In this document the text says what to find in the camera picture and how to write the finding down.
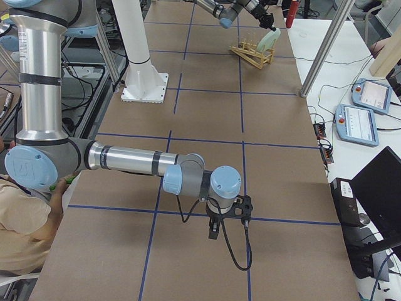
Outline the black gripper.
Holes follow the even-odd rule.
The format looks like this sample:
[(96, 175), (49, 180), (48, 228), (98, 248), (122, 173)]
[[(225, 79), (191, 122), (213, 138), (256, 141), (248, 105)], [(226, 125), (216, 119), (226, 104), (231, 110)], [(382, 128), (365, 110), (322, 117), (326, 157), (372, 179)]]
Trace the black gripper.
[(264, 13), (258, 20), (261, 28), (271, 29), (271, 31), (277, 30), (277, 28), (274, 27), (274, 16), (271, 13)]
[(235, 217), (235, 205), (230, 208), (221, 208), (216, 200), (208, 200), (206, 213), (209, 217), (208, 239), (216, 240), (219, 236), (220, 222), (225, 218)]

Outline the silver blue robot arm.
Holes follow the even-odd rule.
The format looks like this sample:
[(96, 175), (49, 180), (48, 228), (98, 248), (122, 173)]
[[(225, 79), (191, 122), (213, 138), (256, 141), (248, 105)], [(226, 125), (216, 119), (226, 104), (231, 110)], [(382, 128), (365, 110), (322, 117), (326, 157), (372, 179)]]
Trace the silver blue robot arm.
[(218, 19), (219, 24), (225, 29), (229, 28), (239, 16), (240, 12), (245, 9), (259, 21), (259, 26), (261, 28), (276, 31), (274, 16), (267, 12), (266, 6), (268, 5), (268, 1), (233, 1), (228, 8), (225, 8), (223, 4), (217, 1), (199, 0), (194, 1), (194, 3)]
[(225, 231), (225, 218), (240, 217), (243, 225), (248, 224), (251, 206), (239, 194), (241, 177), (235, 168), (208, 171), (198, 154), (103, 145), (63, 131), (61, 39), (96, 36), (95, 1), (9, 1), (8, 6), (18, 29), (23, 127), (6, 155), (5, 167), (18, 184), (47, 188), (85, 169), (160, 176), (164, 191), (206, 203), (209, 238)]

